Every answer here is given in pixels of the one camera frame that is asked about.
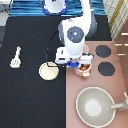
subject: black burner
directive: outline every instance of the black burner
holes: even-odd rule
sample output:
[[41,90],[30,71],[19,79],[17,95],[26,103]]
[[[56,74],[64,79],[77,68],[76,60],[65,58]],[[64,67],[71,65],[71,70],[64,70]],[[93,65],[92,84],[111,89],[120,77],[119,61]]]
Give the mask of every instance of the black burner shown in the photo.
[[106,45],[99,45],[96,47],[96,54],[100,57],[108,57],[111,54],[111,49]]
[[114,66],[109,62],[101,62],[98,66],[98,70],[103,76],[112,76],[115,72]]

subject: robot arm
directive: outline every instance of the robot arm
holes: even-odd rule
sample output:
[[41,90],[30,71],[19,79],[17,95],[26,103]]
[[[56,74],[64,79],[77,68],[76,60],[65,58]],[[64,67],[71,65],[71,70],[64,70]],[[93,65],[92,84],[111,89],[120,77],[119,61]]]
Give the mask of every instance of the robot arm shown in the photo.
[[[63,63],[68,63],[71,59],[80,58],[79,64],[91,64],[93,55],[84,54],[85,37],[92,36],[97,28],[97,23],[92,11],[91,0],[80,0],[82,5],[83,16],[70,18],[61,21],[58,26],[60,41],[65,45],[63,49]],[[57,49],[56,63],[59,61],[62,54],[60,54],[60,48]]]

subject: black mat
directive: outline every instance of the black mat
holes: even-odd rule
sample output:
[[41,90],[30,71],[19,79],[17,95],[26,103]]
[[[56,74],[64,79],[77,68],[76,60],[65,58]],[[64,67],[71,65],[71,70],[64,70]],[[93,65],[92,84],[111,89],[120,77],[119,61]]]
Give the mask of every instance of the black mat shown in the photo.
[[112,76],[115,73],[114,66],[109,62],[102,62],[98,66],[100,74],[103,76]]
[[100,57],[106,58],[111,54],[111,49],[106,45],[99,45],[96,47],[96,54]]
[[86,41],[112,41],[107,16],[95,15],[95,18],[97,21],[97,31],[92,37],[86,37]]
[[[66,128],[66,69],[60,68],[53,81],[43,80],[38,73],[61,19],[25,19],[9,18],[0,50],[0,128]],[[17,46],[21,67],[11,69]],[[57,34],[49,61],[54,61],[59,46],[63,45]]]

